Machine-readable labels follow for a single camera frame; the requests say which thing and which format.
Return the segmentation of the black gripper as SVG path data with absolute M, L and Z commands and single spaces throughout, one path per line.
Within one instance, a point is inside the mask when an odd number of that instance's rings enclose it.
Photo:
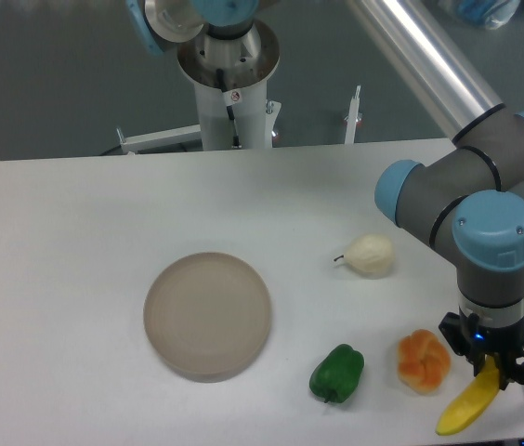
M 455 355 L 464 357 L 478 375 L 484 353 L 499 354 L 499 388 L 524 386 L 524 299 L 508 307 L 489 308 L 460 299 L 459 312 L 448 312 L 439 330 Z

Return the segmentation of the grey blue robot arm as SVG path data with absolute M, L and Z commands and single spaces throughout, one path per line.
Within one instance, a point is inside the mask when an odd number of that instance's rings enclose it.
M 266 83 L 280 50 L 256 18 L 262 1 L 129 1 L 144 46 L 177 50 L 192 82 L 207 150 L 272 144 Z M 492 358 L 497 385 L 524 385 L 524 112 L 514 113 L 463 58 L 419 1 L 352 1 L 387 59 L 454 145 L 424 166 L 398 161 L 374 201 L 396 226 L 456 268 L 459 310 L 440 323 L 476 372 Z

